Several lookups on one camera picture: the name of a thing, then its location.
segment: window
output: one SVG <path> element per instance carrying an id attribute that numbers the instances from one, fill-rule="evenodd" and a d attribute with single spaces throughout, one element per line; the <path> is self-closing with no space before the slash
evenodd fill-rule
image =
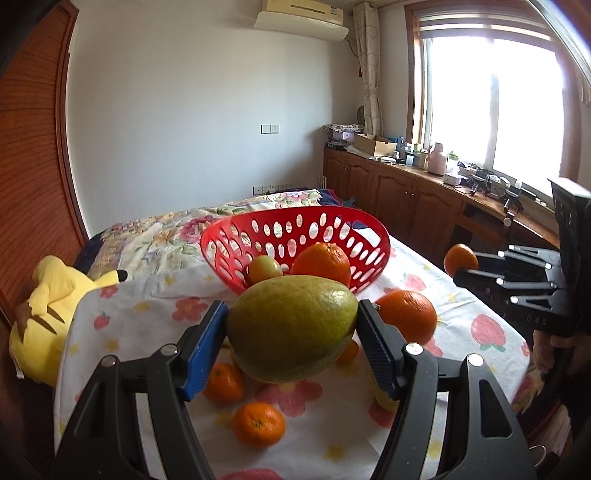
<path id="1" fill-rule="evenodd" d="M 442 143 L 444 153 L 520 180 L 550 204 L 547 179 L 565 172 L 571 154 L 571 82 L 550 31 L 500 1 L 431 7 L 438 3 L 407 6 L 420 57 L 412 63 L 422 67 L 411 70 L 413 142 Z"/>

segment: curtain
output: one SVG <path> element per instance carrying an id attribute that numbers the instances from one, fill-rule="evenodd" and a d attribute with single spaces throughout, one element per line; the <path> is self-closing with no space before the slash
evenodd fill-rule
<path id="1" fill-rule="evenodd" d="M 365 91 L 366 135 L 382 135 L 382 112 L 378 102 L 379 19 L 377 7 L 364 2 L 353 9 L 359 63 Z"/>

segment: wooden door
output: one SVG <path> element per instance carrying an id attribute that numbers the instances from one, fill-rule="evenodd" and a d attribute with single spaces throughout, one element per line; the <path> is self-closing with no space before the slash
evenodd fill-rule
<path id="1" fill-rule="evenodd" d="M 345 182 L 344 195 L 347 200 L 355 199 L 354 206 L 369 212 L 371 204 L 372 176 L 374 165 L 371 160 L 347 155 L 342 180 Z"/>
<path id="2" fill-rule="evenodd" d="M 324 176 L 326 177 L 326 187 L 334 190 L 336 196 L 344 199 L 345 182 L 342 181 L 345 170 L 345 153 L 328 150 L 324 151 Z"/>
<path id="3" fill-rule="evenodd" d="M 413 225 L 407 245 L 434 264 L 443 265 L 462 201 L 428 180 L 416 180 L 411 194 Z"/>
<path id="4" fill-rule="evenodd" d="M 413 179 L 395 167 L 377 165 L 374 173 L 370 213 L 379 219 L 390 235 L 405 242 L 411 220 L 410 202 Z"/>

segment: orange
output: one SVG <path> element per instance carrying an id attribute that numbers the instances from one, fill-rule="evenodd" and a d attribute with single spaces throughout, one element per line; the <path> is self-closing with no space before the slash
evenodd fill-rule
<path id="1" fill-rule="evenodd" d="M 240 370 L 231 364 L 214 365 L 203 394 L 216 405 L 230 405 L 240 401 L 244 397 L 244 379 Z"/>
<path id="2" fill-rule="evenodd" d="M 425 345 L 437 326 L 437 312 L 429 299 L 418 292 L 397 290 L 380 298 L 379 315 L 394 325 L 407 342 Z"/>
<path id="3" fill-rule="evenodd" d="M 337 359 L 337 365 L 349 365 L 359 353 L 359 345 L 355 340 L 351 340 L 347 345 L 345 351 L 341 354 L 341 356 Z"/>
<path id="4" fill-rule="evenodd" d="M 232 419 L 236 438 L 253 448 L 266 448 L 285 435 L 285 418 L 275 407 L 251 402 L 240 407 Z"/>
<path id="5" fill-rule="evenodd" d="M 457 244 L 447 252 L 443 260 L 443 268 L 453 278 L 458 268 L 478 270 L 478 258 L 469 246 Z"/>
<path id="6" fill-rule="evenodd" d="M 349 257 L 336 244 L 316 243 L 310 245 L 295 259 L 291 275 L 314 275 L 351 285 Z"/>

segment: yellow plush toy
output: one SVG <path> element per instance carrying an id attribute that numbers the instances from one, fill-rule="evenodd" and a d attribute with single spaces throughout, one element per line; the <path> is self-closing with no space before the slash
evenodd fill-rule
<path id="1" fill-rule="evenodd" d="M 10 349 L 22 373 L 56 387 L 61 354 L 74 311 L 91 290 L 119 283 L 116 271 L 92 281 L 57 257 L 45 257 L 33 272 L 38 283 L 26 303 L 17 308 Z"/>

